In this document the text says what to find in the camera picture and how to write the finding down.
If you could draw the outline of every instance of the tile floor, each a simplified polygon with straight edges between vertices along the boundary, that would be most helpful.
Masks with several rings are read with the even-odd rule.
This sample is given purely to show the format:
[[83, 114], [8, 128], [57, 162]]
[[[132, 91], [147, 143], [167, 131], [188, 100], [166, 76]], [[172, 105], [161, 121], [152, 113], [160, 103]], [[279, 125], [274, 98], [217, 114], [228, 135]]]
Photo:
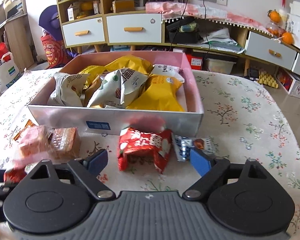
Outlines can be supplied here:
[[279, 87], [279, 89], [273, 89], [268, 86], [265, 87], [287, 118], [300, 146], [300, 99], [289, 96], [281, 87]]

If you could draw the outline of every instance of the drawer handle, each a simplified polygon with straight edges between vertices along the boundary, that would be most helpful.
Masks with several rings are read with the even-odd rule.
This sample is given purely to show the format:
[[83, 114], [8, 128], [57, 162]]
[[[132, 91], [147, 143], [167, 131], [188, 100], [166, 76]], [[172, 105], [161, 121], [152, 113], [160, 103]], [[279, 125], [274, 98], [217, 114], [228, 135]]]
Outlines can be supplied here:
[[141, 32], [143, 30], [143, 27], [125, 27], [125, 32]]
[[278, 52], [275, 52], [275, 51], [273, 51], [273, 50], [269, 50], [269, 53], [271, 54], [271, 55], [273, 55], [273, 56], [275, 56], [275, 57], [281, 57], [281, 54], [280, 53], [278, 53]]
[[82, 31], [82, 32], [77, 32], [74, 35], [75, 36], [82, 36], [82, 35], [87, 35], [89, 33], [89, 31]]

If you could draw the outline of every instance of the pink cloth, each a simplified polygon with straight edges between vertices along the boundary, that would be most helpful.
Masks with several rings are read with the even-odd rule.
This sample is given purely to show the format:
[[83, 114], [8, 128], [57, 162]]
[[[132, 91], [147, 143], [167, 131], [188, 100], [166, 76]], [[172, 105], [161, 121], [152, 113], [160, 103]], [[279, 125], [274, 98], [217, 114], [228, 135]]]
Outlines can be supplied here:
[[[205, 9], [204, 6], [188, 3], [184, 16], [193, 16], [196, 18], [204, 19], [206, 13], [206, 19], [220, 20], [224, 22], [239, 24], [246, 27], [256, 28], [258, 30], [268, 33], [266, 28], [260, 22], [254, 19], [241, 16], [241, 15], [236, 15], [232, 12], [213, 8], [210, 6], [206, 6], [206, 8], [207, 10]], [[147, 13], [161, 13], [162, 18], [164, 20], [181, 17], [184, 9], [185, 9], [185, 3], [177, 3], [177, 2], [146, 3]]]

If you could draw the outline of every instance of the red bucket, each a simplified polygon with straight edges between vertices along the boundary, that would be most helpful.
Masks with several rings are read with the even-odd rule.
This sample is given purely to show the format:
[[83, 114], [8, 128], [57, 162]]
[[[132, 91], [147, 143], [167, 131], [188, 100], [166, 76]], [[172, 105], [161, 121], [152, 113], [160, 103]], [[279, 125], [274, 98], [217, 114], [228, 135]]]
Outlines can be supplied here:
[[50, 34], [41, 37], [41, 41], [49, 62], [49, 68], [63, 67], [70, 62], [71, 57], [65, 52], [63, 41], [56, 41]]

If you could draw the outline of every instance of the wooden desk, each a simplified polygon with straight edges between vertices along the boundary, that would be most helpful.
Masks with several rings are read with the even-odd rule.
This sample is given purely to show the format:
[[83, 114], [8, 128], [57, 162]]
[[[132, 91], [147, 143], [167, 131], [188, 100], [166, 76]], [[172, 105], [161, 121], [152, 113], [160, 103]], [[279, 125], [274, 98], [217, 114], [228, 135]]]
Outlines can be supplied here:
[[13, 60], [20, 72], [34, 64], [26, 35], [24, 17], [27, 17], [27, 14], [9, 18], [0, 25], [0, 43], [2, 35], [6, 32]]

